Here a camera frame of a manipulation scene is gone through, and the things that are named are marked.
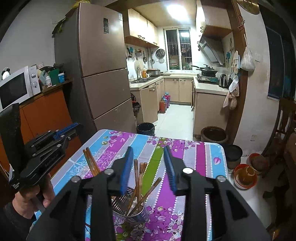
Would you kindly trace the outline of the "person left hand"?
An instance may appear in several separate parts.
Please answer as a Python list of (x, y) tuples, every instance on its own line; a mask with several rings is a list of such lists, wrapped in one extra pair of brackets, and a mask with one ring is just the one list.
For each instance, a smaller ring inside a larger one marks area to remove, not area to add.
[[(15, 194), (15, 198), (12, 200), (12, 205), (15, 211), (26, 219), (31, 219), (36, 211), (39, 209), (33, 204), (33, 198), (37, 197), (40, 193), (39, 185), (22, 189), (20, 192)], [(47, 174), (43, 189), (43, 206), (47, 208), (51, 201), (55, 198), (53, 185), (51, 182), (51, 175)]]

